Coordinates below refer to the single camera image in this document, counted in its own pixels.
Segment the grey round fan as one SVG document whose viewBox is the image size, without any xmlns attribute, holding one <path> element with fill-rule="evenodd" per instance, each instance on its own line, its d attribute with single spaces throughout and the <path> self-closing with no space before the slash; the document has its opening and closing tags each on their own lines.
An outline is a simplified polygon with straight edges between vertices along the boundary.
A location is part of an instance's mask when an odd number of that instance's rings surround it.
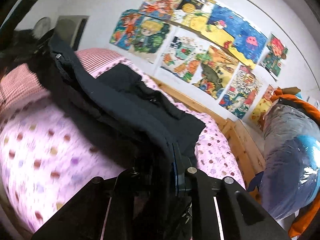
<svg viewBox="0 0 320 240">
<path fill-rule="evenodd" d="M 43 17 L 39 19 L 33 28 L 33 37 L 40 39 L 44 34 L 50 31 L 51 19 L 49 17 Z"/>
</svg>

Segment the dark navy puffer jacket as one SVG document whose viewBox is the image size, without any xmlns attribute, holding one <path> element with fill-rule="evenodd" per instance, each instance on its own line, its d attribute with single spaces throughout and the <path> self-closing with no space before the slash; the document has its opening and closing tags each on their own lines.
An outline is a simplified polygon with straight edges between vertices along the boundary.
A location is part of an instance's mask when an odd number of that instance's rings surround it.
<svg viewBox="0 0 320 240">
<path fill-rule="evenodd" d="M 196 165 L 204 122 L 147 87 L 125 64 L 93 77 L 55 33 L 48 45 L 53 63 L 28 64 L 29 69 L 94 146 L 127 166 L 170 170 L 177 144 Z"/>
</svg>

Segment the colourful cartoon wall posters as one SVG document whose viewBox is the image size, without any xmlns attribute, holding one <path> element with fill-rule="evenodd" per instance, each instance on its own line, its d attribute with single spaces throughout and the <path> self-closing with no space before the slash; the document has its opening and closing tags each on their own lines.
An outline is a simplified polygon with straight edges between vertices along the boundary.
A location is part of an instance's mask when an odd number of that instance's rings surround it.
<svg viewBox="0 0 320 240">
<path fill-rule="evenodd" d="M 143 0 L 110 43 L 159 66 L 262 128 L 288 48 L 214 0 Z"/>
</svg>

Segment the pink heart-print bed sheet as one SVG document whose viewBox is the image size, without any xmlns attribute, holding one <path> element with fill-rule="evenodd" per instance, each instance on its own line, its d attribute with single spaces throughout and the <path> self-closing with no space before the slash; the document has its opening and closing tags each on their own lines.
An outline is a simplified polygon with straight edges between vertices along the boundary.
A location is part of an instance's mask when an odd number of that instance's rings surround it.
<svg viewBox="0 0 320 240">
<path fill-rule="evenodd" d="M 245 186 L 235 156 L 214 119 L 174 102 L 156 83 L 123 56 L 104 49 L 76 53 L 98 77 L 118 63 L 127 64 L 145 85 L 158 90 L 178 109 L 205 123 L 195 145 L 197 167 L 208 176 L 233 177 Z M 94 147 L 54 105 L 26 64 L 7 74 L 1 85 L 1 206 L 24 239 L 30 239 L 91 178 L 116 177 L 124 169 Z"/>
</svg>

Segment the grey wall box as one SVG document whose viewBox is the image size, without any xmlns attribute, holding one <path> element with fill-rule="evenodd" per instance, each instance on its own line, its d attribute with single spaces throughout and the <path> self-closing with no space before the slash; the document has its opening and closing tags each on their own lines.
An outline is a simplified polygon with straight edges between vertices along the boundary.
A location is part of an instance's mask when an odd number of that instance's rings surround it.
<svg viewBox="0 0 320 240">
<path fill-rule="evenodd" d="M 89 16 L 85 15 L 59 16 L 55 31 L 74 51 L 77 51 L 88 19 Z"/>
</svg>

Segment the grey plastic-wrapped bundle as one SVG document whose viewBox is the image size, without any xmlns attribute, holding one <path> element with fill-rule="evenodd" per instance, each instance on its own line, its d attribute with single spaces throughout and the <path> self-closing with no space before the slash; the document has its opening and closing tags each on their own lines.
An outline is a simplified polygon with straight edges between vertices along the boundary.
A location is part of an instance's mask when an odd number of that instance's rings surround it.
<svg viewBox="0 0 320 240">
<path fill-rule="evenodd" d="M 286 105 L 274 105 L 265 117 L 265 170 L 259 192 L 263 208 L 276 220 L 303 208 L 319 186 L 319 141 L 283 131 L 297 121 Z"/>
</svg>

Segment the wooden bed frame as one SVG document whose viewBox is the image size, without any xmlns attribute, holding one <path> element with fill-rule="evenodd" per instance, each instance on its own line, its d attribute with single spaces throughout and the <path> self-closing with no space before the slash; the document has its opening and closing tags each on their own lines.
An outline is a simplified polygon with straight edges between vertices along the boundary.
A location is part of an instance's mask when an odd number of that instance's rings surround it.
<svg viewBox="0 0 320 240">
<path fill-rule="evenodd" d="M 240 169 L 241 177 L 244 180 L 246 188 L 248 188 L 249 182 L 265 168 L 265 160 L 243 123 L 241 121 L 232 121 L 229 118 L 224 119 L 162 81 L 154 77 L 151 79 L 160 89 L 173 97 L 175 101 L 184 104 L 192 111 L 206 113 L 215 120 L 219 130 L 229 143 L 231 153 L 234 155 L 238 168 Z"/>
</svg>

